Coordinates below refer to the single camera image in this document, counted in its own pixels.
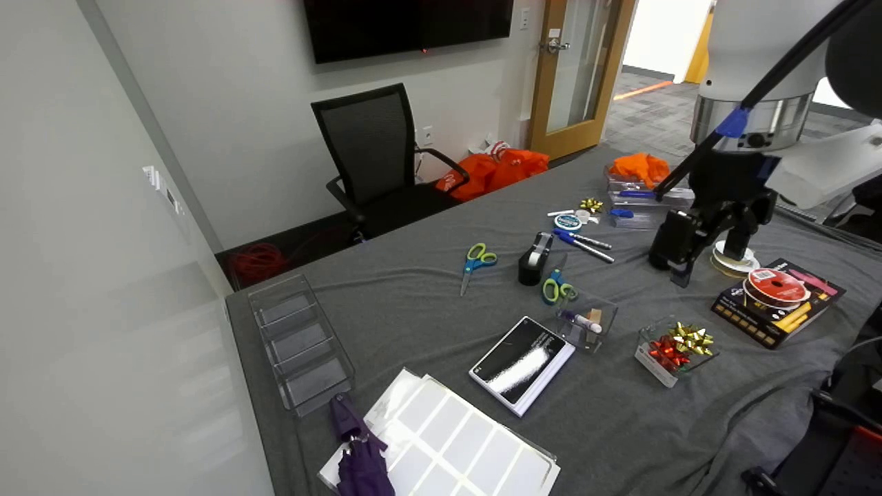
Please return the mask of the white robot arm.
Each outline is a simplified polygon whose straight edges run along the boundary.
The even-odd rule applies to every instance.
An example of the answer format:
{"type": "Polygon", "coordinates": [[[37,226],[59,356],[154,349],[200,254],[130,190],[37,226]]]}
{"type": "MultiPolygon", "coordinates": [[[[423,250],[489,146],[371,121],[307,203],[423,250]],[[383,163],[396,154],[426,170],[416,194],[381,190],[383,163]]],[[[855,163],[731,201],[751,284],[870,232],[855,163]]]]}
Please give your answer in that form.
{"type": "Polygon", "coordinates": [[[689,179],[649,263],[685,284],[715,241],[735,262],[773,208],[842,218],[878,175],[882,0],[713,0],[693,148],[659,185],[689,179]]]}

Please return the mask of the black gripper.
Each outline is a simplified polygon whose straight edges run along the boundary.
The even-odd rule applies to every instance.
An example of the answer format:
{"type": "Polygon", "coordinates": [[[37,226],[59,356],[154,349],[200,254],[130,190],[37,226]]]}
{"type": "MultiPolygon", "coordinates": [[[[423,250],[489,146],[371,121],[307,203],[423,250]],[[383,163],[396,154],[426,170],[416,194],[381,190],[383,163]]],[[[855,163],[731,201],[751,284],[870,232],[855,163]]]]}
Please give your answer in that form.
{"type": "MultiPolygon", "coordinates": [[[[703,219],[715,219],[735,212],[735,222],[724,239],[724,255],[742,259],[747,254],[748,237],[759,222],[772,218],[777,192],[766,186],[766,179],[777,168],[777,156],[747,152],[707,152],[692,170],[689,185],[693,190],[692,208],[703,219]]],[[[675,214],[675,254],[671,254],[671,280],[685,285],[692,280],[693,259],[711,244],[711,232],[689,212],[675,214]]]]}

